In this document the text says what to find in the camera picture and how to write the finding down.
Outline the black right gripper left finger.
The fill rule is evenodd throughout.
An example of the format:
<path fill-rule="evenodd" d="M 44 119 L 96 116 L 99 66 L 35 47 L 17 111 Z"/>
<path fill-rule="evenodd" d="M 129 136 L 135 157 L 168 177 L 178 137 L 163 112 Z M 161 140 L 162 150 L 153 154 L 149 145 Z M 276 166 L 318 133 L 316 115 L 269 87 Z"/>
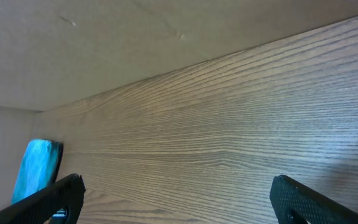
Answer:
<path fill-rule="evenodd" d="M 0 211 L 0 224 L 76 223 L 86 192 L 82 176 L 70 174 Z"/>

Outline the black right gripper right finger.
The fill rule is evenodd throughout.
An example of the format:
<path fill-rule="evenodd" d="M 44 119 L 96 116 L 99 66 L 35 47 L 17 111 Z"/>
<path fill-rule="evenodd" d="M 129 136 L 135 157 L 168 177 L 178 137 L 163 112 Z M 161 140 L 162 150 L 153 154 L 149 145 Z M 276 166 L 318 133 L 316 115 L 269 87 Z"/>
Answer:
<path fill-rule="evenodd" d="M 287 175 L 273 178 L 270 201 L 279 224 L 358 224 L 358 213 Z"/>

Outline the light blue denim jeans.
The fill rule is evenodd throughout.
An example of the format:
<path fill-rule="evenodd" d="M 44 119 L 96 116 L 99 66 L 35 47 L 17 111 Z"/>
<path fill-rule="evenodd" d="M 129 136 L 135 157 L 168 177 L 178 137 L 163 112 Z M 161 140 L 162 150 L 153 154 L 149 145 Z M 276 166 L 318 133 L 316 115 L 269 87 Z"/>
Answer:
<path fill-rule="evenodd" d="M 57 178 L 63 154 L 63 144 L 45 139 L 33 139 L 22 158 L 11 203 L 53 184 Z"/>

